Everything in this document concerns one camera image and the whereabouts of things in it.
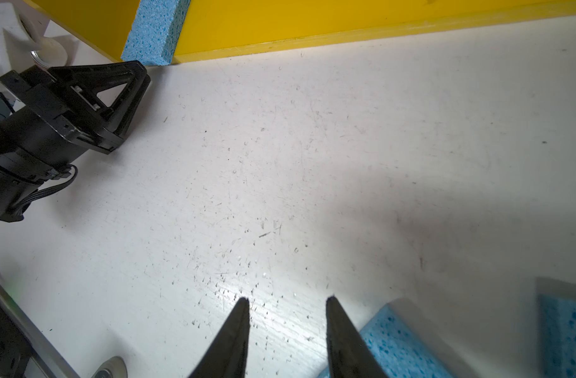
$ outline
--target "white tabletop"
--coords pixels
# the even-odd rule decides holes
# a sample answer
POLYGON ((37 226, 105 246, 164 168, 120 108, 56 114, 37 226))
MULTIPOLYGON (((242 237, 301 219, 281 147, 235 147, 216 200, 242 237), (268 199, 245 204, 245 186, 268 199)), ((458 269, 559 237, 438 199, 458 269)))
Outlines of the white tabletop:
POLYGON ((332 294, 357 327, 406 298, 457 375, 539 374, 537 279, 576 284, 576 17, 149 74, 125 144, 0 223, 81 376, 186 377, 246 296, 248 376, 315 377, 332 294))

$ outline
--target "metal bar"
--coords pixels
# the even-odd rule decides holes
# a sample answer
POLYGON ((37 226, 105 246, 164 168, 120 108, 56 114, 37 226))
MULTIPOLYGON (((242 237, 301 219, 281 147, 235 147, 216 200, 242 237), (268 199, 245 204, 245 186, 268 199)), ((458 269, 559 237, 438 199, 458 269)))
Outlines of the metal bar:
POLYGON ((73 368, 0 285, 0 307, 29 341, 39 359, 34 361, 50 378, 80 378, 73 368))

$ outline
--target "yellow wall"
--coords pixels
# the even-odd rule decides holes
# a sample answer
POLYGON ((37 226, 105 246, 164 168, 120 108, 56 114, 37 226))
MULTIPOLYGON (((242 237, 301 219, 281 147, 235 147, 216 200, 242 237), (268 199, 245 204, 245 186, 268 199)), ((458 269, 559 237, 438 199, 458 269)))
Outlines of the yellow wall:
MULTIPOLYGON (((138 6, 138 0, 32 1, 116 60, 138 6)), ((175 62, 570 14, 576 0, 192 0, 175 62)))

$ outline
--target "triangular hole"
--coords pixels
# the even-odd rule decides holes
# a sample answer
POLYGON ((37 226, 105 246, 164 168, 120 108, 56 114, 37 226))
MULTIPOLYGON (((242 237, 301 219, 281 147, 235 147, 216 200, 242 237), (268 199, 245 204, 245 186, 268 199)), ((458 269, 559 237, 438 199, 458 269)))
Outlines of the triangular hole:
POLYGON ((122 92, 122 89, 126 86, 126 83, 116 85, 113 88, 105 89, 104 91, 100 91, 96 94, 96 96, 105 104, 105 106, 109 107, 118 97, 118 95, 122 92))

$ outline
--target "blue sponge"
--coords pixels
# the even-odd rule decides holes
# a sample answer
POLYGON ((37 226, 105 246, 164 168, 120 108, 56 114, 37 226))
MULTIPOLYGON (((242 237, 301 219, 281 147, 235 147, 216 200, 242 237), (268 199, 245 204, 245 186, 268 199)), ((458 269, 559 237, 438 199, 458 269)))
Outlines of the blue sponge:
POLYGON ((576 302, 540 297, 544 376, 576 377, 576 302))
MULTIPOLYGON (((453 378, 389 305, 381 308, 359 334, 389 377, 453 378)), ((317 378, 329 378, 328 368, 317 378)))
POLYGON ((189 2, 141 0, 122 52, 122 60, 139 60, 143 65, 170 64, 189 2))

